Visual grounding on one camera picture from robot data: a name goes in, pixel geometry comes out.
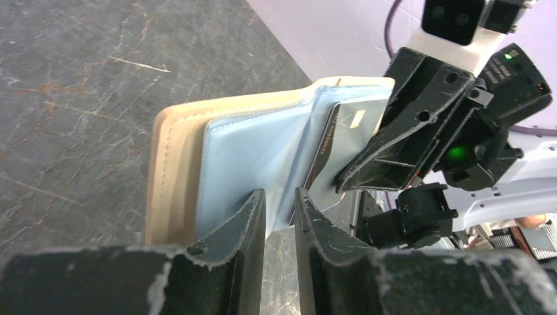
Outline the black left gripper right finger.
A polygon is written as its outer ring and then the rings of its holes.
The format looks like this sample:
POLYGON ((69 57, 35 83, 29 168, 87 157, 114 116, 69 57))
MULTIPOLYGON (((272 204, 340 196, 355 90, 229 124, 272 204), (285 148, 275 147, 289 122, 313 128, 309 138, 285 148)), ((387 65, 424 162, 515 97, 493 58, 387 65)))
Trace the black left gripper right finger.
POLYGON ((326 217, 298 188, 302 314, 555 314, 556 288, 509 250, 377 250, 326 217))

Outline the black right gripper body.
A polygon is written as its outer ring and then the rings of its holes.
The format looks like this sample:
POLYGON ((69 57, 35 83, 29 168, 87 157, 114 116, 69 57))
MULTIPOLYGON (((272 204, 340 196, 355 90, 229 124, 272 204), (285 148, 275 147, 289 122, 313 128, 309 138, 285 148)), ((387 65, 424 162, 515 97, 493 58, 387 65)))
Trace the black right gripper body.
POLYGON ((516 123, 547 108, 552 91, 532 59, 517 44, 497 51, 455 106, 443 115, 437 148, 416 170, 416 186, 430 172, 443 174, 450 186, 466 191, 492 187, 525 155, 508 139, 516 123))

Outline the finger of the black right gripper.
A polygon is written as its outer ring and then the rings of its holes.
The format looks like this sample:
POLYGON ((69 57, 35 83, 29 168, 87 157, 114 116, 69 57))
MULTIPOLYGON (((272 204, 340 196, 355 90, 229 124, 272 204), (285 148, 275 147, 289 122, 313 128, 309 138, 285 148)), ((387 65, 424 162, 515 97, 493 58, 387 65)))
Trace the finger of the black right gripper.
POLYGON ((445 128, 439 122, 453 114, 476 77, 421 54, 399 49, 385 77, 395 80, 379 132, 336 177, 336 191, 397 191, 408 187, 445 128))

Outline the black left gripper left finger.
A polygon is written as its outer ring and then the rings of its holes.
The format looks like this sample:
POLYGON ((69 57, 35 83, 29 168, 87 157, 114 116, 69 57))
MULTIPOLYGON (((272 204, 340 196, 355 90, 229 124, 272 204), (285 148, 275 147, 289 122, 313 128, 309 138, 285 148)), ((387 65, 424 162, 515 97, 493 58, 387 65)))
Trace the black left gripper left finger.
POLYGON ((1 269, 2 314, 258 314, 265 192, 189 247, 46 248, 1 269))

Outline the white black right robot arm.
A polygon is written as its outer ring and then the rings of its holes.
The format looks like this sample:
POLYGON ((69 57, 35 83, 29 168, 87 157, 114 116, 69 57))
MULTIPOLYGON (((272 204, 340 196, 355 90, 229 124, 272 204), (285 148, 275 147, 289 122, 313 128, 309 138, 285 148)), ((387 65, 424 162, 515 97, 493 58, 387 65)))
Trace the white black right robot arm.
POLYGON ((403 47, 379 132, 335 179, 339 192, 392 191, 395 207, 355 233, 296 191, 302 314, 555 314, 556 287, 519 249, 434 249, 472 226, 556 210, 556 137, 516 123, 550 105, 511 44, 478 74, 403 47))

